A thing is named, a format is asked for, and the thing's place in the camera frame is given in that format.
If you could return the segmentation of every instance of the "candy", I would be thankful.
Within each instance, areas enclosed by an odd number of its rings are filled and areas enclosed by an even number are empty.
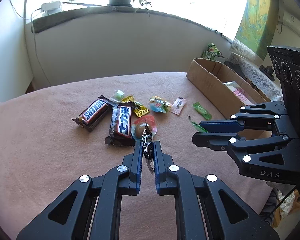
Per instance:
[[[103,117],[111,110],[111,107],[111,101],[101,95],[76,118],[72,118],[72,121],[92,132]]]
[[[120,103],[121,100],[125,97],[126,97],[126,94],[124,92],[122,92],[121,90],[115,90],[115,93],[112,97],[110,97],[110,100]]]
[[[136,107],[133,109],[133,112],[137,115],[137,117],[142,117],[145,114],[150,113],[150,110],[140,102],[136,101],[133,95],[125,97],[124,99],[122,99],[122,102],[134,102]]]
[[[179,97],[171,106],[170,112],[179,115],[183,106],[186,104],[187,100],[185,98]]]
[[[135,140],[131,135],[131,112],[133,102],[119,103],[113,107],[109,136],[105,144],[117,146],[134,146]]]
[[[143,131],[148,125],[149,130],[151,131],[152,137],[157,133],[157,125],[155,123],[155,119],[153,115],[144,115],[139,119],[135,120],[135,122],[131,126],[131,133],[135,140],[141,140]]]
[[[150,108],[154,112],[166,113],[171,109],[171,103],[158,96],[151,97],[149,101],[150,101]]]
[[[195,122],[191,121],[191,117],[188,115],[188,119],[190,121],[190,123],[193,125],[193,127],[198,131],[198,132],[208,132],[205,128],[201,127],[200,125],[198,125]]]
[[[196,102],[193,104],[194,109],[200,113],[205,119],[210,120],[212,118],[212,115],[204,109],[199,102]]]

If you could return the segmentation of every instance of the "snickers logo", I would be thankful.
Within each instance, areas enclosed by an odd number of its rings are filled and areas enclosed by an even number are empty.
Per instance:
[[[98,99],[95,101],[89,108],[83,113],[83,117],[87,123],[92,120],[94,117],[103,107],[106,106],[106,102]]]
[[[119,119],[117,125],[117,132],[123,136],[130,137],[130,118],[131,118],[131,107],[119,106]]]

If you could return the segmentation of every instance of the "fabric cloth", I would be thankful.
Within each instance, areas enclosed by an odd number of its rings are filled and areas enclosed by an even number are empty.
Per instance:
[[[281,88],[263,74],[259,67],[234,53],[230,55],[229,61],[238,64],[244,75],[271,101],[283,101]]]
[[[92,133],[71,120],[114,89],[133,94],[145,106],[154,95],[171,103],[186,98],[180,115],[151,111],[157,123],[154,139],[160,140],[162,151],[192,174],[215,174],[257,213],[262,210],[272,190],[265,181],[239,175],[225,152],[192,143],[196,130],[187,115],[202,120],[192,103],[199,101],[213,119],[223,116],[186,73],[106,77],[49,87],[0,104],[0,226],[12,240],[78,177],[103,175],[133,152],[132,147],[104,144],[111,114]],[[157,195],[154,176],[145,168],[140,194],[122,197],[120,239],[175,240],[175,217],[174,197]]]

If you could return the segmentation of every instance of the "green snack package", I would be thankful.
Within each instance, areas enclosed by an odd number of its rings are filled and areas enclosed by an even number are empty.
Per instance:
[[[193,107],[195,110],[197,110],[198,113],[200,113],[205,119],[210,120],[212,118],[212,115],[204,109],[199,102],[196,102],[193,104]]]
[[[201,127],[200,125],[198,125],[195,122],[191,121],[191,117],[188,115],[188,119],[190,121],[190,123],[194,126],[194,128],[198,131],[198,132],[208,132],[205,128]]]
[[[208,44],[208,51],[213,52],[214,56],[221,56],[220,51],[217,49],[217,47],[214,45],[214,43],[209,43]]]
[[[214,60],[214,52],[205,50],[202,54],[202,58]]]

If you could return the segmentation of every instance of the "white candy wrapper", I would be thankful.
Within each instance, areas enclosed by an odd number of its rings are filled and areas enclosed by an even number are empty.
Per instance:
[[[185,98],[179,97],[171,106],[170,112],[179,115],[183,106],[186,104],[187,100]]]
[[[256,104],[252,97],[249,96],[248,93],[244,91],[242,87],[240,87],[235,81],[226,82],[224,85],[226,85],[246,106]]]

